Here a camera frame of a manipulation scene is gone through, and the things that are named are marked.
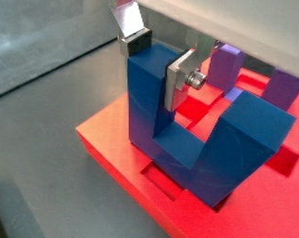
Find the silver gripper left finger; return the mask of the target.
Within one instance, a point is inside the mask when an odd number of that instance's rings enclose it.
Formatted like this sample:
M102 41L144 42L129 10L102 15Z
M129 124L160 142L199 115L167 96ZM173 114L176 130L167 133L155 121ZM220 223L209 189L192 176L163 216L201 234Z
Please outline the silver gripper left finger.
M113 0L110 10L120 29L120 51L128 58L151 47L152 30L144 25L140 7L133 0Z

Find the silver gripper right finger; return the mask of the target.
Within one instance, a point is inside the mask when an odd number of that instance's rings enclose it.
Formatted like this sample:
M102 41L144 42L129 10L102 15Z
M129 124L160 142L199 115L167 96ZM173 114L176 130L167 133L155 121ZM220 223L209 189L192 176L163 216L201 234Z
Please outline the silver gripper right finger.
M185 34L185 50L167 66L165 108L173 112L187 97L187 90L203 88L207 75L201 73L203 62L212 56L216 40L196 30Z

